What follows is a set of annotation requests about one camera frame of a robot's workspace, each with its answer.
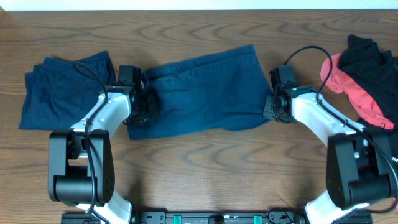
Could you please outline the navy blue denim shorts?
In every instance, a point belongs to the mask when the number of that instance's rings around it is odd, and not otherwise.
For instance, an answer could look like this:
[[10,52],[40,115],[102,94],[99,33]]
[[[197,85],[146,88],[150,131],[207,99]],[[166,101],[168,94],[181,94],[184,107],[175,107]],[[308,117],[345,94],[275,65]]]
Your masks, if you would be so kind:
[[132,140],[225,129],[242,131],[268,122],[271,89],[253,45],[146,70],[159,101],[159,117],[127,127]]

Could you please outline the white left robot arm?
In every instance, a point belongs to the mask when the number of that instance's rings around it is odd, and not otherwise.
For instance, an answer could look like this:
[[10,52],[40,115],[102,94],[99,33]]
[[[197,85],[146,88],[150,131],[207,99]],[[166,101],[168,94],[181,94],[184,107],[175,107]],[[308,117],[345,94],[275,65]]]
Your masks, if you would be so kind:
[[159,115],[152,90],[106,86],[79,122],[49,137],[48,193],[51,200],[83,213],[64,213],[62,223],[140,223],[131,202],[115,189],[111,138],[124,122],[142,125]]

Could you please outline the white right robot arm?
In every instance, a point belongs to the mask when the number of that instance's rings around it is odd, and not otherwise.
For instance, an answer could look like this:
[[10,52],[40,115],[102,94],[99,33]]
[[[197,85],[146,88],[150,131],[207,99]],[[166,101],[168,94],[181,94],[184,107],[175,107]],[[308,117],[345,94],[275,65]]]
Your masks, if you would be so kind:
[[327,147],[326,191],[306,204],[297,223],[358,223],[359,214],[380,200],[397,198],[393,135],[365,126],[327,103],[311,86],[276,85],[266,97],[263,115],[283,123],[306,125]]

